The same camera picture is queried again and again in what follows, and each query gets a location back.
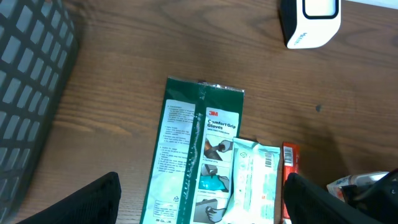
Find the device screen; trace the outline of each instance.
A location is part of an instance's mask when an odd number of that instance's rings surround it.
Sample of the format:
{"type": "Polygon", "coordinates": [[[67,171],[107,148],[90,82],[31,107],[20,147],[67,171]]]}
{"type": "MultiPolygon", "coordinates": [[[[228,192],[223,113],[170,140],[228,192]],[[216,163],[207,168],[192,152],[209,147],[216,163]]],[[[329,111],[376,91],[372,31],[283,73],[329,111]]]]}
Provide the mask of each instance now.
{"type": "Polygon", "coordinates": [[[304,0],[308,16],[332,16],[336,12],[337,0],[304,0]]]}

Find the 3m logo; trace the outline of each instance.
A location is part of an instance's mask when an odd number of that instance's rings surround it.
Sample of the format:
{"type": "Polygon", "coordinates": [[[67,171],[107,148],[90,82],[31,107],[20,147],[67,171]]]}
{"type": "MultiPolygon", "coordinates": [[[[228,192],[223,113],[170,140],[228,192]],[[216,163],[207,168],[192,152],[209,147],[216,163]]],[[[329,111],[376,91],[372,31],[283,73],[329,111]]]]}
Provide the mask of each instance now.
{"type": "Polygon", "coordinates": [[[218,112],[215,112],[215,111],[209,111],[209,115],[212,115],[212,116],[218,116],[218,112]]]}

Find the brown wooden surface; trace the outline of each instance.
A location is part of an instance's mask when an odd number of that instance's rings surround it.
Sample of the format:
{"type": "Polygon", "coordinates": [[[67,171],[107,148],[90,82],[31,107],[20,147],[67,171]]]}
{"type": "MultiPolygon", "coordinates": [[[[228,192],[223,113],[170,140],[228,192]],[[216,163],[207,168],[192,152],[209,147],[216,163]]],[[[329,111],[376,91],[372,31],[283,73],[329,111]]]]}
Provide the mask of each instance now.
{"type": "Polygon", "coordinates": [[[244,88],[241,135],[301,145],[322,187],[397,167],[398,11],[343,1],[331,42],[288,50],[276,0],[67,2],[81,49],[17,221],[116,171],[138,223],[169,75],[244,88]]]}

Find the black and white device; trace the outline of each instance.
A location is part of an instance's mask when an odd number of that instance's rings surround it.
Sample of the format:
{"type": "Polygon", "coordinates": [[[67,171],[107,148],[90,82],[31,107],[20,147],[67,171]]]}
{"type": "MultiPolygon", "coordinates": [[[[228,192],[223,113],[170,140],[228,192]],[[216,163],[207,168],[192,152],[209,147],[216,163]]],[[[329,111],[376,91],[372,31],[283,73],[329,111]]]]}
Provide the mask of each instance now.
{"type": "Polygon", "coordinates": [[[287,48],[321,47],[340,28],[341,0],[281,0],[279,12],[287,48]]]}

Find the green package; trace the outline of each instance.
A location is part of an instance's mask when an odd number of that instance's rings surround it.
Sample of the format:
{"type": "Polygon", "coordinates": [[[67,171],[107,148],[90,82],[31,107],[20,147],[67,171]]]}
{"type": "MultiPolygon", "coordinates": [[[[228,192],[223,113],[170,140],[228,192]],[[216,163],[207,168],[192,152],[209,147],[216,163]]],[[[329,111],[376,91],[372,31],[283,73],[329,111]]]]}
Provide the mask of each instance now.
{"type": "Polygon", "coordinates": [[[243,98],[243,90],[168,78],[141,224],[222,219],[243,98]]]}

